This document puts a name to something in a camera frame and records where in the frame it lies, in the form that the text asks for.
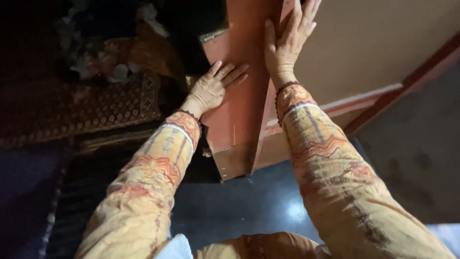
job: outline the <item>person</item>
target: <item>person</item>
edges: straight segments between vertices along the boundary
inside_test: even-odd
[[[312,34],[321,0],[295,8],[280,39],[265,28],[265,61],[277,88],[278,119],[292,153],[304,206],[325,245],[292,233],[244,235],[195,253],[200,259],[454,258],[391,196],[343,131],[299,85],[293,67]],[[191,258],[183,235],[168,240],[174,193],[200,138],[200,116],[218,107],[225,87],[248,65],[212,65],[181,109],[134,154],[88,223],[76,258]]]

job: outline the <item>right hand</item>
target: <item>right hand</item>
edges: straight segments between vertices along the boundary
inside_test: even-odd
[[[277,87],[286,80],[295,81],[294,64],[303,44],[316,27],[313,18],[321,3],[321,0],[307,0],[301,6],[300,0],[294,1],[294,9],[281,39],[276,40],[273,22],[269,19],[265,22],[265,64]]]

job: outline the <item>brown patterned fabric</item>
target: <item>brown patterned fabric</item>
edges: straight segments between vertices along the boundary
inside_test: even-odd
[[[159,76],[140,72],[127,83],[94,88],[80,102],[73,99],[76,86],[63,85],[33,107],[0,111],[5,118],[0,125],[0,147],[18,147],[162,119],[158,108],[160,83]]]

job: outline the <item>orange patterned sleeve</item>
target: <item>orange patterned sleeve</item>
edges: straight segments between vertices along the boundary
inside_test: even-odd
[[[75,258],[151,258],[167,242],[174,193],[201,130],[178,111],[134,154],[107,189]]]
[[[304,206],[333,257],[454,258],[298,82],[280,89],[276,107]]]

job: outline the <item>left hand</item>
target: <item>left hand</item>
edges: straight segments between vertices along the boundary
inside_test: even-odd
[[[196,81],[181,107],[183,110],[200,118],[203,113],[222,103],[226,87],[238,85],[247,78],[245,72],[249,67],[247,64],[235,68],[234,64],[229,63],[219,70],[221,66],[222,61],[217,61],[205,75]]]

